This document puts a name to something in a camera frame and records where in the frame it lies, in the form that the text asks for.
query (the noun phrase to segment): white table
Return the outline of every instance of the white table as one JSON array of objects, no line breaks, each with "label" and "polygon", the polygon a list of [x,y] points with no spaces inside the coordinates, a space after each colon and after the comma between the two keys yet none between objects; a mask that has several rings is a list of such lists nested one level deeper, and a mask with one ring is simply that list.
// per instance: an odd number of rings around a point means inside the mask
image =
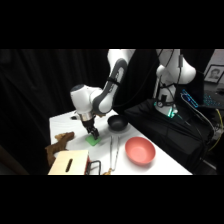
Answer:
[{"label": "white table", "polygon": [[[108,127],[107,120],[112,115],[116,115],[114,111],[107,114],[106,117],[99,118],[95,120],[95,127],[100,133],[101,142],[92,147],[85,141],[88,136],[86,129],[83,127],[81,121],[71,120],[70,115],[72,112],[63,114],[57,117],[50,118],[50,133],[51,133],[51,143],[57,142],[55,135],[74,132],[75,139],[68,142],[66,149],[68,150],[89,150],[90,160],[100,160],[101,161],[101,174],[108,172],[110,168],[110,137],[114,136],[113,144],[113,160],[112,165],[114,166],[116,152],[117,152],[117,137],[120,136],[120,151],[117,160],[116,171],[112,172],[112,175],[192,175],[169,155],[167,155],[163,150],[161,150],[157,145],[153,143],[156,149],[156,157],[154,161],[145,167],[140,167],[133,164],[127,157],[125,153],[125,143],[132,137],[143,137],[138,130],[136,130],[132,125],[119,133],[115,133]],[[93,170],[91,175],[98,175],[98,167],[92,165]]]}]

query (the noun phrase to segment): pink bowl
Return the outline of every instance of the pink bowl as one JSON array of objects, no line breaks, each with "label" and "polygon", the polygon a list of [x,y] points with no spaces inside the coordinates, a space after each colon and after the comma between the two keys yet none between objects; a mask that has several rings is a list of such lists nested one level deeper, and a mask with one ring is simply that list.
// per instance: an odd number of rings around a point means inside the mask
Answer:
[{"label": "pink bowl", "polygon": [[129,139],[125,145],[125,150],[128,158],[140,166],[151,163],[156,156],[153,144],[141,137]]}]

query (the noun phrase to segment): green block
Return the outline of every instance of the green block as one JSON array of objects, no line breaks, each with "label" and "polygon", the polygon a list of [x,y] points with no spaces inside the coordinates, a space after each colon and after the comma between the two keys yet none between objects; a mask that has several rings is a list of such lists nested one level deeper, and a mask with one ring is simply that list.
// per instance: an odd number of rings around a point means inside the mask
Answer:
[{"label": "green block", "polygon": [[95,140],[94,137],[91,135],[91,136],[89,136],[89,137],[86,138],[86,141],[87,141],[91,146],[95,146],[95,145],[97,145],[97,144],[101,141],[101,139],[98,138],[97,140]]}]

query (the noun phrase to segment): green light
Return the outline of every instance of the green light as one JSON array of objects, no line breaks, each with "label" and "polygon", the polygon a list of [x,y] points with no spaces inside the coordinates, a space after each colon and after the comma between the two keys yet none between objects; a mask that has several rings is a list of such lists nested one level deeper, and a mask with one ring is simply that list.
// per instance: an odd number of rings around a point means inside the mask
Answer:
[{"label": "green light", "polygon": [[172,110],[173,110],[173,109],[171,108],[170,111],[169,111],[168,117],[171,117],[171,118],[174,117],[175,114],[174,114],[174,112],[172,112]]},{"label": "green light", "polygon": [[172,109],[170,109],[170,111],[169,111],[169,114],[168,114],[168,117],[170,117],[170,115],[171,115],[171,112],[172,112]]}]

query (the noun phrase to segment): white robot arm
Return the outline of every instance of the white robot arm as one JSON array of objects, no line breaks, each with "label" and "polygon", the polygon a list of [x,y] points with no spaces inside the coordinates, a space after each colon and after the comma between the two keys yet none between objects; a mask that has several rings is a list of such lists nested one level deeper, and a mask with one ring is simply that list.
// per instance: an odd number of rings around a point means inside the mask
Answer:
[{"label": "white robot arm", "polygon": [[180,54],[180,49],[164,49],[160,56],[160,66],[157,69],[157,82],[154,91],[154,98],[157,95],[158,85],[160,92],[155,105],[160,113],[173,117],[178,113],[174,98],[176,88],[174,84],[189,84],[196,76],[196,70],[190,66]]},{"label": "white robot arm", "polygon": [[[111,71],[103,90],[85,85],[75,86],[71,90],[71,97],[76,108],[76,112],[80,116],[80,119],[88,133],[91,133],[95,139],[99,137],[98,130],[94,127],[95,115],[105,115],[112,110],[114,99],[118,92],[119,86],[124,80],[127,67],[133,54],[135,53],[135,50],[136,49],[109,50],[108,61]],[[154,95],[157,94],[160,81],[167,86],[177,83],[180,74],[180,49],[174,49],[174,52],[170,51],[170,49],[163,49],[162,54],[160,54],[162,49],[156,49],[156,51],[158,55],[160,55],[159,59],[161,65],[157,70],[157,84]],[[182,63],[183,65],[181,65],[182,72],[179,84],[187,84],[194,79],[196,71],[184,59]],[[158,101],[155,107],[159,112],[166,116],[168,116],[169,111],[173,109],[172,95],[175,95],[175,91],[176,88],[171,85],[166,89],[161,89],[159,93]]]},{"label": "white robot arm", "polygon": [[80,116],[83,126],[95,139],[99,137],[94,127],[95,115],[105,115],[113,108],[114,99],[119,86],[124,80],[128,64],[135,49],[110,49],[108,61],[110,63],[110,76],[104,89],[91,88],[85,85],[75,86],[71,90],[71,97]]}]

